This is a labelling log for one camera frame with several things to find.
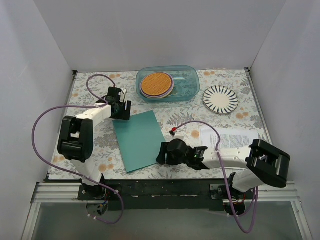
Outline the teal plastic folder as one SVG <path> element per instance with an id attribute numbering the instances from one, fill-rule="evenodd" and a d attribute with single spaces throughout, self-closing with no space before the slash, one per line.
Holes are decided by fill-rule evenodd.
<path id="1" fill-rule="evenodd" d="M 156 164 L 165 138 L 152 110 L 114 120 L 113 126 L 127 173 Z"/>

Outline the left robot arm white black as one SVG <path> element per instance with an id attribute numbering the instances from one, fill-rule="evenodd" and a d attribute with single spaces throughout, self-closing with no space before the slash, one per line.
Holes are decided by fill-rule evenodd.
<path id="1" fill-rule="evenodd" d="M 109 87 L 107 95 L 94 106 L 76 116 L 65 116 L 62 120 L 57 150 L 71 161 L 81 175 L 84 191 L 95 200 L 106 196 L 103 174 L 91 156 L 94 150 L 94 129 L 107 119 L 130 119 L 132 102 L 127 100 L 125 88 Z"/>

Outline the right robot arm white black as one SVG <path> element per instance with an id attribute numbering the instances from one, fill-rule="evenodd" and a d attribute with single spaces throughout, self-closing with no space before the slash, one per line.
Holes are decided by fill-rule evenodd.
<path id="1" fill-rule="evenodd" d="M 236 200 L 248 191 L 262 185 L 274 188 L 287 186 L 291 157 L 289 154 L 261 139 L 251 145 L 225 148 L 219 151 L 207 146 L 192 148 L 181 139 L 163 142 L 156 162 L 160 165 L 185 164 L 194 170 L 225 168 L 241 169 L 227 177 L 227 186 L 213 187 L 213 198 Z"/>

